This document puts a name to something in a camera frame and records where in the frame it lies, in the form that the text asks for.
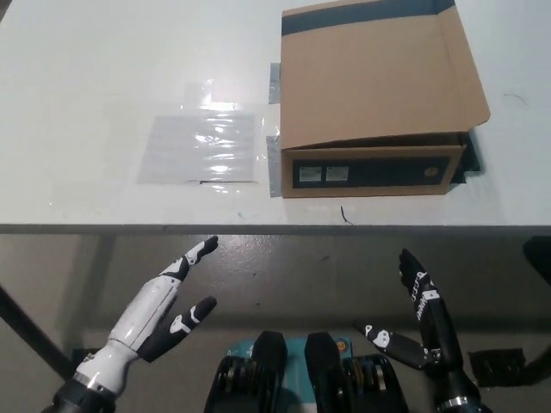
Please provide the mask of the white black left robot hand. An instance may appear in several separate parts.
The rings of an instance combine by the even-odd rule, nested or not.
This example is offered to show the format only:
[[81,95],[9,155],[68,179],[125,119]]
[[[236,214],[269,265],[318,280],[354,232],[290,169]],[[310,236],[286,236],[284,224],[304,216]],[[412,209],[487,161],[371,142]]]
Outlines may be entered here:
[[216,298],[206,297],[181,314],[171,316],[169,312],[190,269],[215,251],[218,242],[212,236],[198,243],[147,281],[122,313],[106,344],[78,365],[73,378],[92,391],[117,398],[126,388],[133,362],[153,362],[187,337],[217,305]]

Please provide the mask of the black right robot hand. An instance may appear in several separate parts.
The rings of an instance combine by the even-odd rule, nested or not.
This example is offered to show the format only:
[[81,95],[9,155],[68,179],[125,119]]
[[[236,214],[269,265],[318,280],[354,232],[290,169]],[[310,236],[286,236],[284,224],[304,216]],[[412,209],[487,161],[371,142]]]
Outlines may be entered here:
[[353,326],[381,353],[426,375],[438,412],[481,406],[478,387],[464,371],[445,301],[429,272],[407,249],[399,254],[399,277],[412,301],[422,341],[363,320],[354,321]]

